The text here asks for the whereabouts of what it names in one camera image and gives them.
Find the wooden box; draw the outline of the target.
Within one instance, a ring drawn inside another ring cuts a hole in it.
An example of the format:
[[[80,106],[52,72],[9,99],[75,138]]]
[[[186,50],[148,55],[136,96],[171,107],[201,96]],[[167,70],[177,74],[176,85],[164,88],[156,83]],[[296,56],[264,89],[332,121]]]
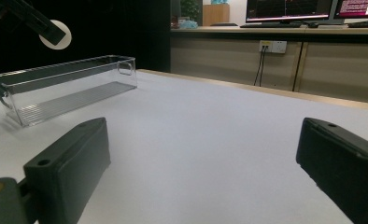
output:
[[[229,19],[229,4],[203,5],[203,26],[210,26],[220,22],[228,22]]]

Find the wide computer monitor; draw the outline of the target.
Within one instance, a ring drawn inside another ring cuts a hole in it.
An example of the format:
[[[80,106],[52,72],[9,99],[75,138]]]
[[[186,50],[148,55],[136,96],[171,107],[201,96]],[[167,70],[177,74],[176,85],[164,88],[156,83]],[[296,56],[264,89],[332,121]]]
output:
[[[246,23],[328,19],[333,0],[247,0]]]

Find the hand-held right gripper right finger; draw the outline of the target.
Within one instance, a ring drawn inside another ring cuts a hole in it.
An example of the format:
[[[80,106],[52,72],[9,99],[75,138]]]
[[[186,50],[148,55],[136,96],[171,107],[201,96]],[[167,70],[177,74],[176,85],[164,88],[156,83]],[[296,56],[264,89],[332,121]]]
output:
[[[303,120],[296,162],[354,224],[368,224],[368,141],[328,121]]]

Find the black curtain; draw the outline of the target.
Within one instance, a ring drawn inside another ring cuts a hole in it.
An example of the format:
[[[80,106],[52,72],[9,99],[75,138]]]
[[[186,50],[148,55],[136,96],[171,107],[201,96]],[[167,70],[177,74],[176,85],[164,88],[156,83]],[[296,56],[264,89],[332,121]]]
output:
[[[71,31],[66,49],[46,47],[25,24],[0,26],[0,73],[104,55],[131,56],[142,69],[170,70],[169,0],[25,0]]]

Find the white table cover board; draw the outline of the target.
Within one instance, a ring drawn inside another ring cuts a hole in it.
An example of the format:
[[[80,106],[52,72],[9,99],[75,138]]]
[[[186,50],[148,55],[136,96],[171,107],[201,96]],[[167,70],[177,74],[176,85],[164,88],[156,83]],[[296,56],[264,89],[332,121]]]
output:
[[[134,90],[32,127],[0,104],[0,177],[103,117],[111,163],[78,224],[350,224],[296,163],[304,118],[368,140],[368,104],[148,70]]]

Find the wooden counter cabinet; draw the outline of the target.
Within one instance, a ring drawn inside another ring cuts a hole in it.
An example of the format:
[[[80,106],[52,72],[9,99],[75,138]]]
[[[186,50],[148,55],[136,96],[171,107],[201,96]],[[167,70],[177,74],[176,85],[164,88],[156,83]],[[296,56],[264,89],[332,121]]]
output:
[[[286,41],[286,52],[259,52],[261,40]],[[175,30],[171,71],[368,103],[368,28]]]

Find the white egg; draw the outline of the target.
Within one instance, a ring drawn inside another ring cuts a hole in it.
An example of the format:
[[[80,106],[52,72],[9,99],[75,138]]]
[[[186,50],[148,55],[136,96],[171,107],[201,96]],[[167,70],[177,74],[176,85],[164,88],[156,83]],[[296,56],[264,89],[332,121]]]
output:
[[[70,29],[61,21],[51,20],[51,22],[54,23],[58,28],[60,28],[62,31],[65,32],[64,38],[57,45],[53,45],[43,36],[40,36],[39,39],[46,47],[50,49],[56,49],[56,50],[66,49],[72,41],[72,34],[71,34]]]

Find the green potted plant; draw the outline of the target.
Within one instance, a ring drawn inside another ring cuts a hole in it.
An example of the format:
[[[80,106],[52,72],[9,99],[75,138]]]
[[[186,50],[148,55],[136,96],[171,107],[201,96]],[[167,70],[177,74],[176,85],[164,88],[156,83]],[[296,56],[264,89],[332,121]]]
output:
[[[200,15],[198,0],[180,0],[181,15],[196,21]]]

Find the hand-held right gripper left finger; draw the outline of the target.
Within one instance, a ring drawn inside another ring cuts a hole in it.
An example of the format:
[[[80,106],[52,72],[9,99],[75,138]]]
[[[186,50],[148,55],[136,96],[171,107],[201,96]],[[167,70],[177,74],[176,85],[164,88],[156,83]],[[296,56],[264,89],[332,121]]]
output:
[[[106,119],[80,123],[24,166],[40,224],[77,224],[110,164]]]

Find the clear plastic storage container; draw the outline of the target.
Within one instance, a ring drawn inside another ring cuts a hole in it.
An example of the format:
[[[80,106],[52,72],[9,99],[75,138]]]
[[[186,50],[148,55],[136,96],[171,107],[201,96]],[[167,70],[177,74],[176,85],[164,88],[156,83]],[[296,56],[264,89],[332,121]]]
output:
[[[0,102],[22,127],[137,87],[135,58],[107,55],[0,74]]]

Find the computer monitor pink window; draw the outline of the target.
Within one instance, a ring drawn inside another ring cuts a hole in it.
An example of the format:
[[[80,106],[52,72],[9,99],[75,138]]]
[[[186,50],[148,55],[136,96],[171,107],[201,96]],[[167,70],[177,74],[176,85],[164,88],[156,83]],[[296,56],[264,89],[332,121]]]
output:
[[[368,0],[338,0],[336,19],[368,19]]]

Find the white wall power outlet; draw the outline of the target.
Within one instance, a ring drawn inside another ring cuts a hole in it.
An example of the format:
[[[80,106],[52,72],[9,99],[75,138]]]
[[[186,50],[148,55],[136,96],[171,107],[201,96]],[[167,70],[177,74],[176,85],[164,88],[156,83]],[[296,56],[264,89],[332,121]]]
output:
[[[286,52],[286,41],[261,40],[259,52],[284,54]]]

